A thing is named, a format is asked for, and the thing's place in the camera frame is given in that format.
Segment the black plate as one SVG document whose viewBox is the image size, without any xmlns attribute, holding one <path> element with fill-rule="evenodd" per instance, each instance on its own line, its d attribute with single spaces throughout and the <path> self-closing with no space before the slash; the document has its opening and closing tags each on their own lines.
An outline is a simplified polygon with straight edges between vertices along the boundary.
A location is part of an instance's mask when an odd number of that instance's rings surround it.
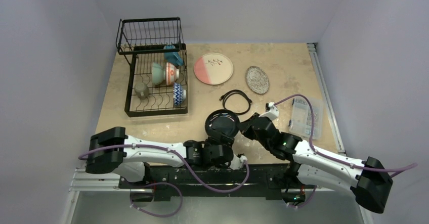
<svg viewBox="0 0 429 224">
<path fill-rule="evenodd" d="M 208 136 L 214 137 L 216 134 L 223 134 L 229 138 L 234 138 L 238 132 L 240 120 L 238 116 L 227 109 L 213 111 L 205 120 L 204 129 Z"/>
</svg>

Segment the grey speckled oval dish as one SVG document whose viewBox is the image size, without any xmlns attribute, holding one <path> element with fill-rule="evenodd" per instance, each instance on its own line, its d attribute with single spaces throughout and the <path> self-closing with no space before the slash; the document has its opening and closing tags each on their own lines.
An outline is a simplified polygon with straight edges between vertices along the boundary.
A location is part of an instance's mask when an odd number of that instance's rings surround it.
<svg viewBox="0 0 429 224">
<path fill-rule="evenodd" d="M 251 91 L 258 95 L 268 92 L 270 83 L 267 74 L 257 66 L 250 66 L 245 73 L 245 81 Z"/>
</svg>

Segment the red patterned bowl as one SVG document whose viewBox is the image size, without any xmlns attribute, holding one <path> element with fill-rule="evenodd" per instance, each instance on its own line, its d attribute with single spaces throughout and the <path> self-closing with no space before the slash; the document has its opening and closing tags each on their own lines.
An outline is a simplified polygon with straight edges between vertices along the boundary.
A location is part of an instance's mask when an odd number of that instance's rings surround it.
<svg viewBox="0 0 429 224">
<path fill-rule="evenodd" d="M 173 104 L 180 106 L 186 99 L 186 90 L 179 83 L 173 84 Z"/>
</svg>

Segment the red floral bowl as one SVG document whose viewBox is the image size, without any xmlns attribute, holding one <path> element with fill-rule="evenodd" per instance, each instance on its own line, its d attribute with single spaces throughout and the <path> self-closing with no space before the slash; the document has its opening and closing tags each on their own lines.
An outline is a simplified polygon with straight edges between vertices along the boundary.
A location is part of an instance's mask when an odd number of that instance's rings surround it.
<svg viewBox="0 0 429 224">
<path fill-rule="evenodd" d="M 167 62 L 165 65 L 165 83 L 173 85 L 180 77 L 180 70 L 172 63 Z"/>
</svg>

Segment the celadon green bowl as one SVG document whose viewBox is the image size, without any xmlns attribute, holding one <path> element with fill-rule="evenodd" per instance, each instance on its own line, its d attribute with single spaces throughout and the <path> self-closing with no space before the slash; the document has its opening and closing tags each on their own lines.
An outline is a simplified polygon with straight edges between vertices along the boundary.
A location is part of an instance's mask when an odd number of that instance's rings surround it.
<svg viewBox="0 0 429 224">
<path fill-rule="evenodd" d="M 165 80 L 165 69 L 158 63 L 152 63 L 152 84 L 159 85 Z"/>
</svg>

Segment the small grey cup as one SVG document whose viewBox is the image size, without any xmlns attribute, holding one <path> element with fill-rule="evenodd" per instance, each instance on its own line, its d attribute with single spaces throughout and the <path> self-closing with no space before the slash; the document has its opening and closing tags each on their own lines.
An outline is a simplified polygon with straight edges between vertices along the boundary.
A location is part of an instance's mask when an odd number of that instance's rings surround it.
<svg viewBox="0 0 429 224">
<path fill-rule="evenodd" d="M 149 88 L 146 83 L 138 82 L 135 84 L 134 91 L 138 98 L 141 100 L 147 98 L 149 96 Z"/>
</svg>

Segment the blue mug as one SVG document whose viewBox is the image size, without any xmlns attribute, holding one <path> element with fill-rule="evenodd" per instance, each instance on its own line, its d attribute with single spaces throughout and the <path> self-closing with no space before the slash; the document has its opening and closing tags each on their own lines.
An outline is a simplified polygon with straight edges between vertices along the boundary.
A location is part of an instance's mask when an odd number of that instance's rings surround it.
<svg viewBox="0 0 429 224">
<path fill-rule="evenodd" d="M 176 67 L 184 66 L 184 60 L 179 55 L 179 52 L 165 52 L 164 59 Z"/>
</svg>

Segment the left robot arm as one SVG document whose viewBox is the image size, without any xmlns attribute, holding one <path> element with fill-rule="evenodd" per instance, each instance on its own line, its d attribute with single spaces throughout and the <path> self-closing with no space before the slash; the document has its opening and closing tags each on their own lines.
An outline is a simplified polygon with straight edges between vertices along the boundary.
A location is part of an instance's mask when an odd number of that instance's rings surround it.
<svg viewBox="0 0 429 224">
<path fill-rule="evenodd" d="M 91 136 L 87 153 L 79 156 L 86 161 L 86 172 L 115 173 L 138 188 L 150 184 L 149 163 L 171 167 L 182 166 L 241 169 L 247 158 L 236 155 L 229 143 L 188 140 L 183 143 L 160 143 L 126 135 L 124 127 L 114 127 Z"/>
</svg>

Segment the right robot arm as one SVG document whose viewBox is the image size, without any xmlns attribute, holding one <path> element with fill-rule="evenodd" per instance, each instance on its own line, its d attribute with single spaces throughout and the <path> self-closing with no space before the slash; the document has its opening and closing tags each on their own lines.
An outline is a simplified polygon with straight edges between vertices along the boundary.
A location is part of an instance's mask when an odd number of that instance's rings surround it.
<svg viewBox="0 0 429 224">
<path fill-rule="evenodd" d="M 288 186 L 318 185 L 353 194 L 363 208 L 384 213 L 393 180 L 378 159 L 349 158 L 310 147 L 308 141 L 279 131 L 269 118 L 257 113 L 240 123 L 238 128 L 243 136 L 258 141 L 277 159 L 293 165 L 284 173 Z"/>
</svg>

